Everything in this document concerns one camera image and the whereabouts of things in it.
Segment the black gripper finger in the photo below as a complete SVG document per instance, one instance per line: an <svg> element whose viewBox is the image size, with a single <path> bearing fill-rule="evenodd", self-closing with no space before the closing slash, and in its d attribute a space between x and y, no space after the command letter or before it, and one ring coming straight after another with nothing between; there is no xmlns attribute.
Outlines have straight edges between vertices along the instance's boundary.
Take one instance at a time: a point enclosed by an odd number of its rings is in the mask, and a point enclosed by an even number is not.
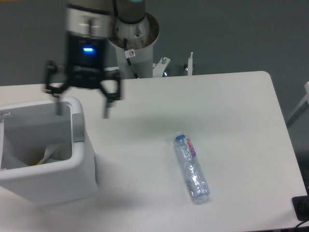
<svg viewBox="0 0 309 232"><path fill-rule="evenodd" d="M56 103L56 115L62 115L61 95L70 87L66 66L48 60L45 66L45 87L43 91L50 94Z"/></svg>
<svg viewBox="0 0 309 232"><path fill-rule="evenodd" d="M119 70L105 71L99 81L99 89L105 96L103 118L109 118L114 102L122 99L122 74Z"/></svg>

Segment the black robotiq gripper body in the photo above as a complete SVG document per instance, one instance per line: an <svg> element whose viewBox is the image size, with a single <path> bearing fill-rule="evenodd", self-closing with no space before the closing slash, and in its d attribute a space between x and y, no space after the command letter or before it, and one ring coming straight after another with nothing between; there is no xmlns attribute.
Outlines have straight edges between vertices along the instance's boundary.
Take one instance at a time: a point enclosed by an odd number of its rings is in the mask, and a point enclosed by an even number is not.
<svg viewBox="0 0 309 232"><path fill-rule="evenodd" d="M107 39L67 32L66 87L102 88Z"/></svg>

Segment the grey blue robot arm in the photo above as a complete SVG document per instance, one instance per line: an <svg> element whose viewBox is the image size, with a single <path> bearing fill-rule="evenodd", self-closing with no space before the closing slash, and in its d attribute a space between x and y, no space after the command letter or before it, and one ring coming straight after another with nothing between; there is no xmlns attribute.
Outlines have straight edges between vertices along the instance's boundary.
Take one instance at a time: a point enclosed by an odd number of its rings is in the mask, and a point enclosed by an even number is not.
<svg viewBox="0 0 309 232"><path fill-rule="evenodd" d="M56 114L62 114L61 94L70 87L98 89L106 107L121 99L122 73L104 69L109 41L119 41L116 22L141 24L146 20L142 0L70 0L67 3L66 63L46 64L45 92L57 98Z"/></svg>

